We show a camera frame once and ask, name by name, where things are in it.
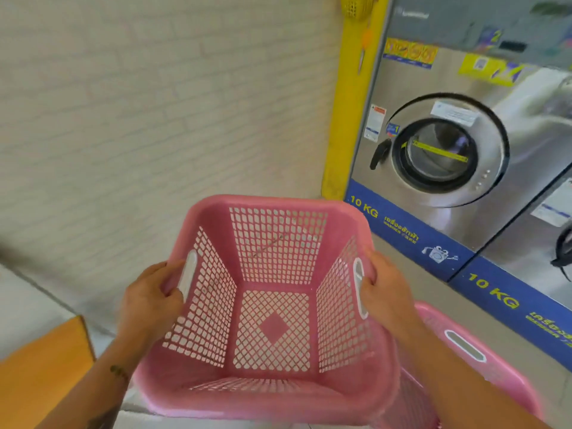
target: qr code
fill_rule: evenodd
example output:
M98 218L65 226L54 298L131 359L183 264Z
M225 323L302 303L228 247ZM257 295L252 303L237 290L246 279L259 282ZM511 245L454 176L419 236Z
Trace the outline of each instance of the qr code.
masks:
M485 66L487 66L487 63L489 63L489 59L486 57L479 57L477 58L475 64L473 65L473 69L476 69L478 71L482 71Z

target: yellow basket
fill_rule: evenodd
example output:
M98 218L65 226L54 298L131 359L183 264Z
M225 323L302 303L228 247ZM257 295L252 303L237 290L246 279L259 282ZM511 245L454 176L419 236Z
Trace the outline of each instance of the yellow basket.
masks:
M350 19L361 21L368 17L374 0L341 0L341 10Z

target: diamond shape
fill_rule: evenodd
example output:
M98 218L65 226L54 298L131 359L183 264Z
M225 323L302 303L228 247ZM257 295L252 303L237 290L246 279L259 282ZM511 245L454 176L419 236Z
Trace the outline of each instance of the diamond shape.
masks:
M280 315L276 312L268 316L260 325L259 328L264 333L270 344L274 345L286 331L290 329L288 324L283 321Z

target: hand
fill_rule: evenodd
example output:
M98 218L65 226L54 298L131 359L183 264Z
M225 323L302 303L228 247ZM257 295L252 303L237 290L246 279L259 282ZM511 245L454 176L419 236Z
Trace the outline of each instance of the hand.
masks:
M414 339L423 321L415 309L411 289L401 271L381 253L367 253L377 273L375 284L368 277L361 282L361 302L377 322L402 344Z
M151 265L127 287L119 311L118 338L135 339L148 348L171 329L181 314L183 296L176 288L165 296L161 284L184 264L179 260Z

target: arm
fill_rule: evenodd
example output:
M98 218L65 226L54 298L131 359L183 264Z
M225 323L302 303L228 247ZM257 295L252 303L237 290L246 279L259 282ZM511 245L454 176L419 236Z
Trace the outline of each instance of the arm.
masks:
M90 371L36 429L111 429L131 376L153 343L171 328L182 294L160 286L183 261L149 266L125 291L117 337Z
M364 278L361 301L411 357L445 428L550 429L486 381L423 324L411 290L383 255L369 254L377 279Z

